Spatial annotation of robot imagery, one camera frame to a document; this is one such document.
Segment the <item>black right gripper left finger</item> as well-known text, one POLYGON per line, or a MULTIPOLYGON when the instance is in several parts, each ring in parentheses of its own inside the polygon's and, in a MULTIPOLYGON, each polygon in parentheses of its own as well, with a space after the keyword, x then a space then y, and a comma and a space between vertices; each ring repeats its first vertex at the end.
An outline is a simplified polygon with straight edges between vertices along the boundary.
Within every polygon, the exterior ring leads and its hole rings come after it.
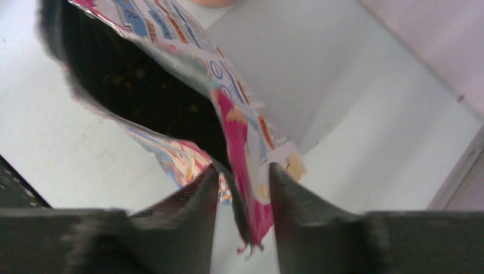
POLYGON ((218 173, 135 216, 110 209, 3 209, 2 273, 209 273, 218 173))

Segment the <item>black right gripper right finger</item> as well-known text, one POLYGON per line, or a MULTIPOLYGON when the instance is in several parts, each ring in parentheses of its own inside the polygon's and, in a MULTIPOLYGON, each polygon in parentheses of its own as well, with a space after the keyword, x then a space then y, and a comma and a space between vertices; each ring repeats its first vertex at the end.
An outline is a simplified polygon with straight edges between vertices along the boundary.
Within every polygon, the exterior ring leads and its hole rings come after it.
POLYGON ((277 163, 269 184, 281 273, 482 273, 483 213, 339 208, 277 163))

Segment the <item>colourful cat food bag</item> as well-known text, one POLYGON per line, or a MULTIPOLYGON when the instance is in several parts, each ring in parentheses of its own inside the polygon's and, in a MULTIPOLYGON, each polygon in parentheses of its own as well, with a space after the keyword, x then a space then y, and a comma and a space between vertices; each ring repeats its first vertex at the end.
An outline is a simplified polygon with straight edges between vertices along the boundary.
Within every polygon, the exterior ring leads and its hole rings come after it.
POLYGON ((199 22, 176 1, 39 1, 38 29, 72 95, 114 120, 179 186, 209 165, 243 245, 273 226, 269 166, 296 180, 299 149, 199 22))

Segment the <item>pink double pet feeder base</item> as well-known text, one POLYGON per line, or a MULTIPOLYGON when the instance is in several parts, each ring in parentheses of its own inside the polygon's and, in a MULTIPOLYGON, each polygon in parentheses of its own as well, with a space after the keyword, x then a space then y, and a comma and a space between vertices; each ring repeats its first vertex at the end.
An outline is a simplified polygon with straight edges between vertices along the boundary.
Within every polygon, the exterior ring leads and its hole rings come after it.
POLYGON ((222 9, 232 6, 236 0, 191 0, 191 2, 211 9, 222 9))

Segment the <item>aluminium corner post right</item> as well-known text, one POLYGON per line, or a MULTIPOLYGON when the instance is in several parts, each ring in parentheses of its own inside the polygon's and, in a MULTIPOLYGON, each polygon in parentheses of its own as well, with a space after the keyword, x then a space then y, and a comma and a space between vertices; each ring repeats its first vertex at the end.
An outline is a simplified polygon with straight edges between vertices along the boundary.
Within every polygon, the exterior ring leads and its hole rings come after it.
POLYGON ((483 126, 467 146, 459 161, 442 183, 426 209, 437 211, 447 209, 482 156, 483 126))

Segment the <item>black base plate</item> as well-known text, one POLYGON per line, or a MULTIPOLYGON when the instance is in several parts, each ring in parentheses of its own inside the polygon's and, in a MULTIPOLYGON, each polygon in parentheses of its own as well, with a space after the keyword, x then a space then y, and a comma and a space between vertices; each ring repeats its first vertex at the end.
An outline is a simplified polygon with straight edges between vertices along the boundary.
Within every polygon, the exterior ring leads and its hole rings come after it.
POLYGON ((1 156, 1 209, 51 208, 41 195, 1 156))

